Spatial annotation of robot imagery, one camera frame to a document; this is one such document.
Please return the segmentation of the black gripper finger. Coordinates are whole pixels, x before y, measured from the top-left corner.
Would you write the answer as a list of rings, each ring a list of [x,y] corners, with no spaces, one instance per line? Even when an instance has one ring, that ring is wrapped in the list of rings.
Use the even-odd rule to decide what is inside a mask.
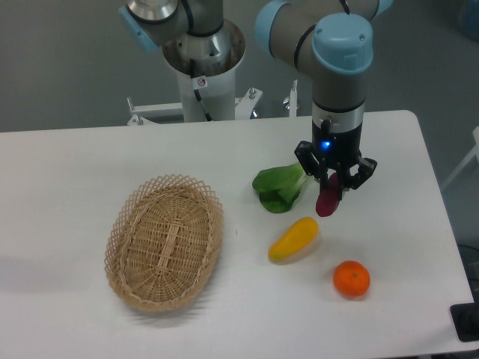
[[[339,194],[338,199],[343,200],[344,193],[349,190],[356,190],[369,180],[377,167],[377,161],[370,158],[358,157],[357,172],[351,174],[351,168],[344,168],[338,171]]]
[[[294,153],[305,174],[313,177],[320,184],[320,193],[328,189],[329,177],[326,160],[323,158],[317,159],[313,144],[307,141],[300,141]]]

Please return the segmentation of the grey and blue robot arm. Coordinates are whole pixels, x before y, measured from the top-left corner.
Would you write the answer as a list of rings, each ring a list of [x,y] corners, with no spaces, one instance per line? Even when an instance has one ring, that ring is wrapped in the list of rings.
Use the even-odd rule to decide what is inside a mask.
[[[296,148],[320,196],[340,200],[376,169],[359,149],[367,71],[373,60],[370,21],[389,1],[270,1],[254,23],[261,48],[307,76],[312,91],[312,139]],[[207,86],[232,72],[245,53],[238,28],[225,18],[221,1],[125,1],[119,14],[140,47],[161,49],[186,77],[188,120],[226,120],[233,103]]]

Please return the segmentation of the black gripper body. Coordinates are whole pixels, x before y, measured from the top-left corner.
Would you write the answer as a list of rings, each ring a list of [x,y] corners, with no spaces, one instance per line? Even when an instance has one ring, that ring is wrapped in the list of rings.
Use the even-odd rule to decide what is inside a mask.
[[[333,132],[332,126],[327,136],[315,123],[312,124],[313,154],[319,165],[337,170],[351,168],[359,163],[362,125],[347,132]]]

